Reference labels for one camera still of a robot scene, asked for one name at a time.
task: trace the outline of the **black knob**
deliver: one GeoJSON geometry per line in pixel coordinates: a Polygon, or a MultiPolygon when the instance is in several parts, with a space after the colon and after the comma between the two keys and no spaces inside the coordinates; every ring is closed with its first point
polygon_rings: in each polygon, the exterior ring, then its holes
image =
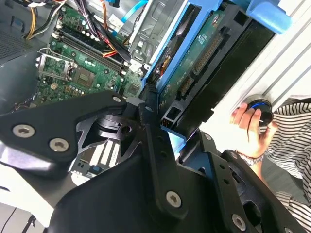
{"type": "Polygon", "coordinates": [[[254,108],[261,110],[259,126],[267,126],[273,120],[271,103],[262,95],[253,95],[248,97],[245,102],[248,104],[247,109],[254,108]]]}

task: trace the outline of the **bracelet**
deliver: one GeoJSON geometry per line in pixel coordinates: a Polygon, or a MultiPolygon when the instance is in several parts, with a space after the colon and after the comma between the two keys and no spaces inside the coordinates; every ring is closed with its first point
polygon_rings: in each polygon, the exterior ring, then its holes
{"type": "Polygon", "coordinates": [[[249,166],[253,166],[257,163],[260,163],[263,161],[263,158],[264,158],[264,154],[261,155],[260,157],[254,159],[254,158],[251,158],[251,157],[248,157],[246,156],[245,154],[241,154],[239,153],[237,150],[235,150],[235,152],[247,163],[247,165],[249,166]]]}

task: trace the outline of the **screw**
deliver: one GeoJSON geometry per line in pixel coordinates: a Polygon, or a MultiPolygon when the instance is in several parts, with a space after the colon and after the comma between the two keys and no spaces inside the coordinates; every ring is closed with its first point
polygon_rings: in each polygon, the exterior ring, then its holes
{"type": "Polygon", "coordinates": [[[238,156],[236,155],[236,153],[231,152],[230,154],[231,154],[231,156],[232,156],[233,158],[235,158],[235,159],[238,158],[238,156]]]}
{"type": "Polygon", "coordinates": [[[293,233],[293,231],[291,229],[288,229],[287,227],[285,227],[285,232],[286,233],[293,233]]]}
{"type": "Polygon", "coordinates": [[[179,208],[181,206],[181,198],[174,191],[168,191],[166,193],[166,200],[172,207],[179,208]]]}
{"type": "Polygon", "coordinates": [[[148,111],[153,112],[153,109],[152,109],[151,107],[146,106],[145,108],[146,108],[148,111]]]}
{"type": "Polygon", "coordinates": [[[54,138],[50,141],[49,146],[55,152],[65,152],[69,148],[69,143],[63,138],[54,138]]]}
{"type": "Polygon", "coordinates": [[[239,228],[241,231],[244,232],[246,230],[246,224],[239,215],[233,214],[232,215],[232,221],[233,221],[234,225],[237,228],[239,228]]]}
{"type": "Polygon", "coordinates": [[[113,97],[113,100],[116,101],[116,102],[121,102],[121,99],[116,97],[116,96],[113,97]]]}
{"type": "Polygon", "coordinates": [[[208,141],[212,140],[212,138],[208,134],[205,134],[205,137],[208,141]]]}
{"type": "Polygon", "coordinates": [[[35,134],[35,129],[30,125],[16,125],[13,134],[17,137],[28,138],[35,134]]]}

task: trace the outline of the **finger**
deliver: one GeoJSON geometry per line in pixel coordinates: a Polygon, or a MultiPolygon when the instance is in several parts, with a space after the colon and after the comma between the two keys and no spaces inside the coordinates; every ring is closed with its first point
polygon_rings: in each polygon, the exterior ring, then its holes
{"type": "Polygon", "coordinates": [[[259,127],[259,120],[261,117],[261,110],[257,109],[253,114],[251,121],[248,127],[248,139],[249,141],[258,141],[258,127],[259,127]]]}
{"type": "Polygon", "coordinates": [[[251,121],[251,118],[252,118],[254,112],[255,112],[255,110],[253,108],[251,108],[251,109],[247,110],[246,113],[243,114],[241,121],[239,123],[240,129],[244,129],[244,130],[248,131],[248,126],[249,126],[249,123],[251,121]]]}
{"type": "Polygon", "coordinates": [[[277,131],[277,124],[275,122],[271,122],[268,125],[266,132],[261,137],[262,143],[265,144],[266,146],[270,145],[276,131],[277,131]]]}
{"type": "Polygon", "coordinates": [[[234,110],[234,112],[231,114],[231,116],[230,116],[230,124],[233,124],[234,118],[235,118],[235,116],[236,116],[238,110],[239,110],[239,109],[237,108],[237,109],[234,110]]]}
{"type": "Polygon", "coordinates": [[[234,117],[233,124],[239,125],[239,123],[242,119],[242,116],[245,113],[246,109],[247,109],[247,103],[242,103],[241,106],[239,107],[235,117],[234,117]]]}

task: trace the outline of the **hand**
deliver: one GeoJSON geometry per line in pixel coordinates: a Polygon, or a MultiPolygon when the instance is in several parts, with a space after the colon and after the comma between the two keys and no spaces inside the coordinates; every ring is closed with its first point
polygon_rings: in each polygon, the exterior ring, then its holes
{"type": "Polygon", "coordinates": [[[250,158],[259,158],[268,149],[269,144],[277,130],[275,123],[270,123],[266,132],[259,135],[259,120],[261,110],[251,108],[247,110],[247,104],[243,103],[236,109],[230,118],[230,124],[234,126],[237,135],[237,152],[250,158]]]}

